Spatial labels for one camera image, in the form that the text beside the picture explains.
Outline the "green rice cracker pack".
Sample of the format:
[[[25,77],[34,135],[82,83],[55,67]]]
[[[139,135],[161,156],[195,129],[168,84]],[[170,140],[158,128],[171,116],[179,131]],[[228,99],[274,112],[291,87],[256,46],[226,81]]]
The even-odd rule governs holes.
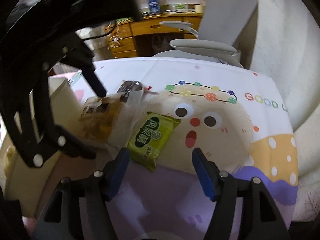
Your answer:
[[[172,116],[147,112],[127,144],[131,159],[154,171],[157,157],[180,123]]]

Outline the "grey office chair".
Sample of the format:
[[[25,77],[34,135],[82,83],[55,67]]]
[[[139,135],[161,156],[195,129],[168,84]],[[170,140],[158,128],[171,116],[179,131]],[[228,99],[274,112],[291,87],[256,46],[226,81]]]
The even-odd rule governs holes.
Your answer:
[[[155,57],[204,60],[242,68],[236,42],[257,6],[258,0],[207,0],[198,30],[188,22],[162,21],[160,25],[185,30],[195,38],[171,40],[172,50]]]

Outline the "blue paper gift bag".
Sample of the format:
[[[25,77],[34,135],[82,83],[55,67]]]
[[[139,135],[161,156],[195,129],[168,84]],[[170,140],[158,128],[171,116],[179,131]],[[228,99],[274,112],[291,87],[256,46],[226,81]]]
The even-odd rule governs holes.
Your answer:
[[[160,13],[159,0],[147,0],[150,13]]]

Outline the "white curtain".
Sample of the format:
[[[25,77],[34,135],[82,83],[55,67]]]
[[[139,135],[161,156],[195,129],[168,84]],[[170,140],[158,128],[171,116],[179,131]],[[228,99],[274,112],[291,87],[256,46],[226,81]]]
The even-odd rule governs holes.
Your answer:
[[[299,185],[293,218],[319,214],[319,26],[302,0],[259,0],[251,70],[271,77],[295,134]]]

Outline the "dark foil snack pack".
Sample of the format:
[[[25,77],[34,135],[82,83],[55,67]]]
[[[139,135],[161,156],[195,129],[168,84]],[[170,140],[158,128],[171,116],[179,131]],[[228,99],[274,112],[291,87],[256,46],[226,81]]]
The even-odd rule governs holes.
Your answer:
[[[139,81],[124,81],[117,90],[118,93],[130,93],[143,90],[143,85]]]

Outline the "white paper pastry bag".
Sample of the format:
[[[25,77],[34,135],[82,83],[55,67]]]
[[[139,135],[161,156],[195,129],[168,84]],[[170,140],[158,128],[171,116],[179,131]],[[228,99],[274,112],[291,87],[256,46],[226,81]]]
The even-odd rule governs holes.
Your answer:
[[[143,90],[135,90],[88,98],[79,118],[78,136],[89,146],[107,151],[115,158],[143,115],[143,95]]]

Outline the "cream plastic storage box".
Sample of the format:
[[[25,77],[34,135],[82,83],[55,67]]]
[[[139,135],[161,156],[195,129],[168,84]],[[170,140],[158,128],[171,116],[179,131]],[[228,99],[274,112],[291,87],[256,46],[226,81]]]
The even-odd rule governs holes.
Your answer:
[[[93,166],[97,154],[78,137],[81,105],[65,77],[49,77],[28,88],[1,90],[1,116],[7,129],[4,144],[14,147],[7,167],[5,198],[18,200],[24,217],[37,217],[58,179],[80,178]]]

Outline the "wooden desk with drawers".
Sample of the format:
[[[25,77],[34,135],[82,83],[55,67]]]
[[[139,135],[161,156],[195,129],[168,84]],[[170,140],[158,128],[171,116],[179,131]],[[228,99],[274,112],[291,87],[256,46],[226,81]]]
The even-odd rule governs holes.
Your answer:
[[[162,13],[144,16],[139,22],[131,19],[121,20],[106,41],[112,57],[151,57],[157,53],[171,50],[169,42],[177,38],[194,38],[194,35],[183,29],[166,27],[163,21],[183,21],[192,24],[197,30],[202,15],[195,12]]]

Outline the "cartoon printed tablecloth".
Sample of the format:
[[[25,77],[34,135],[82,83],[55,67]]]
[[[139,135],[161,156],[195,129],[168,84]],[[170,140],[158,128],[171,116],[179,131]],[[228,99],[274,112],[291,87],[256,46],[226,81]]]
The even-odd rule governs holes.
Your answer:
[[[237,182],[229,239],[288,239],[298,185],[295,137],[274,81],[220,63],[173,57],[106,60],[98,75],[151,85],[146,111],[180,119],[150,171],[133,161],[108,205],[120,239],[205,239],[215,203],[192,163],[200,148]]]

